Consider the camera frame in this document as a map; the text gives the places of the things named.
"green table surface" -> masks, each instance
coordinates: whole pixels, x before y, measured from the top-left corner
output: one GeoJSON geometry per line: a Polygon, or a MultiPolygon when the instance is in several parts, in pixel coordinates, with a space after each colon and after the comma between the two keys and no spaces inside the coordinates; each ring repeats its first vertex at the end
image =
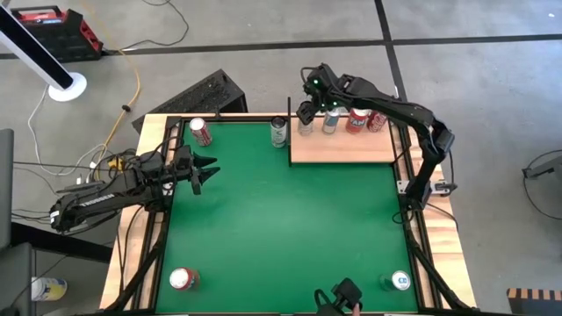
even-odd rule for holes
{"type": "Polygon", "coordinates": [[[412,276],[387,164],[300,164],[270,143],[269,124],[210,124],[201,155],[221,171],[195,196],[177,186],[157,312],[316,312],[313,292],[351,278],[366,312],[413,312],[413,287],[385,291],[381,275],[412,276]],[[177,291],[173,269],[196,269],[198,288],[177,291]]]}

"white cable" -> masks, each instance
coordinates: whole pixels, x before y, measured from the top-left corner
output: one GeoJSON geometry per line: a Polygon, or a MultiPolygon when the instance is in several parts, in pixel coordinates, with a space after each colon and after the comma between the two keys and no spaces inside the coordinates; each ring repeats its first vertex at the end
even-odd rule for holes
{"type": "MultiPolygon", "coordinates": [[[[47,95],[47,90],[49,88],[49,85],[47,85],[45,87],[45,90],[43,91],[43,95],[41,96],[41,100],[37,103],[37,105],[35,106],[35,109],[32,112],[32,115],[29,117],[29,119],[27,120],[27,127],[29,127],[29,130],[32,132],[33,135],[33,142],[35,143],[35,156],[37,157],[37,162],[42,165],[43,163],[41,162],[41,156],[39,154],[39,143],[37,141],[37,135],[35,134],[35,131],[33,130],[32,127],[32,119],[33,116],[35,116],[35,113],[37,112],[37,110],[41,107],[41,105],[45,102],[45,96],[47,95]]],[[[58,173],[56,172],[52,172],[50,170],[45,169],[43,166],[40,166],[41,169],[43,169],[43,171],[47,172],[49,175],[53,175],[53,176],[68,176],[71,173],[73,173],[76,170],[76,167],[80,165],[80,162],[82,162],[82,159],[84,159],[84,157],[86,157],[88,154],[93,153],[96,149],[98,148],[103,148],[104,150],[107,150],[107,147],[105,146],[105,144],[99,144],[96,145],[94,148],[90,149],[86,154],[83,154],[80,159],[78,159],[78,162],[76,163],[76,165],[69,171],[69,172],[64,172],[62,173],[62,171],[64,169],[61,169],[61,171],[59,171],[58,173]]]]}

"wooden table frame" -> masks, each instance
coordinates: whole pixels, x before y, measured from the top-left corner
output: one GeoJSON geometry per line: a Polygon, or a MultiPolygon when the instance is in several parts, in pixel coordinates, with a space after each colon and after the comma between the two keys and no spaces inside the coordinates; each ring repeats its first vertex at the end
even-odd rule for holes
{"type": "MultiPolygon", "coordinates": [[[[181,128],[184,127],[182,121],[194,117],[201,117],[210,120],[222,120],[230,122],[246,122],[246,121],[264,121],[273,116],[287,116],[287,113],[229,113],[221,114],[220,118],[216,118],[214,114],[148,114],[145,117],[140,141],[137,147],[137,154],[143,154],[154,150],[164,140],[169,137],[181,135],[181,128]]],[[[395,124],[389,123],[388,137],[393,143],[393,156],[398,159],[391,163],[395,177],[397,180],[407,180],[422,164],[422,152],[415,138],[411,139],[411,146],[407,147],[410,134],[415,135],[413,130],[402,127],[398,128],[395,124]]],[[[170,140],[162,146],[162,151],[166,153],[166,161],[169,162],[173,158],[172,148],[176,145],[176,140],[170,140]]],[[[437,166],[432,180],[443,179],[441,166],[437,166]]],[[[438,206],[452,214],[450,200],[447,197],[432,196],[429,203],[438,206]]],[[[126,241],[126,232],[130,227],[128,236],[128,246],[126,253],[126,264],[124,267],[124,283],[128,284],[140,267],[140,263],[147,253],[154,246],[156,238],[161,231],[162,223],[168,222],[168,213],[148,213],[141,211],[133,218],[139,206],[131,206],[124,209],[121,213],[119,222],[119,237],[121,249],[126,241]]],[[[439,274],[445,282],[456,292],[458,297],[470,306],[475,306],[472,287],[465,266],[463,251],[460,246],[458,232],[455,223],[442,214],[434,212],[431,207],[426,207],[425,212],[415,212],[413,214],[415,220],[411,223],[404,224],[406,229],[412,229],[415,238],[421,244],[426,255],[434,263],[439,274]]],[[[429,281],[427,273],[420,263],[413,257],[408,250],[411,269],[414,273],[414,289],[416,299],[420,308],[424,307],[441,307],[442,300],[435,286],[429,281]]],[[[127,309],[148,309],[155,307],[158,286],[160,283],[160,270],[162,268],[163,254],[157,259],[148,270],[144,277],[143,283],[135,292],[133,298],[129,301],[127,309]]],[[[117,240],[113,247],[112,260],[108,269],[105,281],[104,293],[101,299],[100,308],[106,308],[119,295],[119,253],[117,240]]]]}

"wooden shelf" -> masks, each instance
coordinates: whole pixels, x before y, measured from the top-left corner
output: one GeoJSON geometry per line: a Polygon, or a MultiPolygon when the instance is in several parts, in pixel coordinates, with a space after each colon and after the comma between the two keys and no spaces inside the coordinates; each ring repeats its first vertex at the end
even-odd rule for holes
{"type": "Polygon", "coordinates": [[[314,119],[313,132],[299,134],[299,119],[291,118],[292,162],[393,162],[393,144],[388,124],[377,133],[365,127],[357,134],[345,130],[347,117],[337,122],[335,133],[322,132],[323,117],[314,119]]]}

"gray floor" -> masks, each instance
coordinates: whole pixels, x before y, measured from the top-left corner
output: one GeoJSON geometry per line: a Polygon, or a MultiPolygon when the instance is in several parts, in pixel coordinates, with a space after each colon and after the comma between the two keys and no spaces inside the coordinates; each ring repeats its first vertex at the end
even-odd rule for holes
{"type": "MultiPolygon", "coordinates": [[[[177,46],[382,38],[372,0],[174,3],[191,26],[177,46]]],[[[11,1],[11,7],[37,4],[43,2],[11,1]]],[[[106,46],[114,48],[79,2],[53,0],[50,4],[83,12],[106,46]]],[[[183,30],[169,6],[151,7],[138,0],[89,4],[112,30],[119,47],[145,38],[172,41],[183,30]]],[[[386,0],[384,5],[395,39],[562,33],[562,4],[554,0],[386,0]]],[[[4,47],[0,47],[2,52],[6,52],[4,47]]],[[[531,208],[523,195],[521,177],[521,168],[533,157],[562,148],[558,127],[562,121],[560,41],[409,46],[397,47],[396,52],[408,98],[434,110],[457,135],[453,154],[459,189],[452,203],[478,305],[486,311],[508,312],[505,291],[509,287],[560,290],[562,226],[531,208]]],[[[251,111],[283,111],[287,96],[302,99],[299,69],[321,61],[338,73],[363,76],[384,92],[393,93],[383,47],[132,58],[143,89],[110,146],[114,150],[136,147],[138,135],[129,125],[133,119],[218,68],[244,89],[251,111]]],[[[47,99],[38,113],[34,124],[44,162],[73,163],[102,142],[119,115],[119,107],[134,93],[133,72],[122,57],[66,67],[86,75],[89,88],[70,103],[47,99]]],[[[26,122],[45,84],[20,61],[0,61],[0,69],[0,127],[16,131],[16,159],[34,161],[26,122]]],[[[72,184],[78,174],[47,179],[61,188],[72,184]]],[[[48,187],[31,174],[16,171],[14,183],[15,207],[47,211],[54,202],[48,187]]],[[[559,183],[551,176],[530,183],[538,204],[562,216],[558,190],[559,183]]],[[[106,243],[113,239],[115,225],[106,224],[80,238],[106,243]]],[[[55,260],[56,255],[38,254],[38,272],[55,260]]],[[[39,304],[39,312],[62,307],[67,308],[66,314],[92,311],[106,270],[103,264],[66,259],[49,275],[66,278],[69,293],[59,302],[39,304]],[[85,278],[88,269],[91,271],[85,278]]]]}

